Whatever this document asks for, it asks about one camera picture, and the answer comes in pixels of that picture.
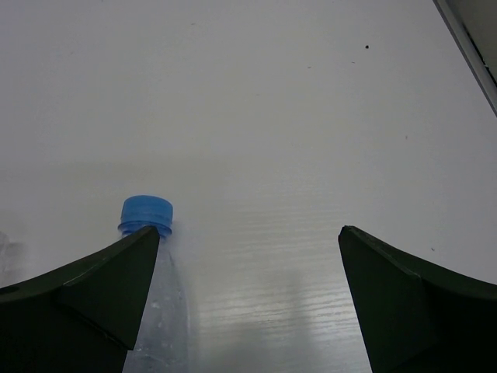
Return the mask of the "blue label bottle blue cap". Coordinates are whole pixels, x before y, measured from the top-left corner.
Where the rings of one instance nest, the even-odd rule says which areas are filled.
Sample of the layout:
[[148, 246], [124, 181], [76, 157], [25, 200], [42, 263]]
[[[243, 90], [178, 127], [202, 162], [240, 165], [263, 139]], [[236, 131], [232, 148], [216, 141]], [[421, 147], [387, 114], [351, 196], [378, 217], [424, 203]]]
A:
[[123, 202], [118, 226], [122, 236], [153, 226], [160, 237], [137, 342], [127, 354], [124, 372], [189, 370], [189, 312], [176, 255], [167, 243], [172, 219], [173, 206], [163, 198], [137, 195]]

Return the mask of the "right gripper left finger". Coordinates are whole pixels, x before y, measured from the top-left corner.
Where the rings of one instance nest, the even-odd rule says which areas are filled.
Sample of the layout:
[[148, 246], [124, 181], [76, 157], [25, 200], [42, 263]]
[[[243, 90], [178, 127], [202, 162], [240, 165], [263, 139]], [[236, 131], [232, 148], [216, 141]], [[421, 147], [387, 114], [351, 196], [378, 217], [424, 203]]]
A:
[[121, 372], [155, 268], [144, 227], [89, 256], [1, 289], [3, 372]]

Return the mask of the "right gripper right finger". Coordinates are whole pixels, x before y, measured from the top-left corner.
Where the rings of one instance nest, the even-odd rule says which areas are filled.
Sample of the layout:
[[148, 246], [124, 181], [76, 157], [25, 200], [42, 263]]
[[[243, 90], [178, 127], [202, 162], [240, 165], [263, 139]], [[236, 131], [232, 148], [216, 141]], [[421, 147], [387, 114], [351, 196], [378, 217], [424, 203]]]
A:
[[338, 237], [374, 372], [494, 372], [496, 286], [354, 227]]

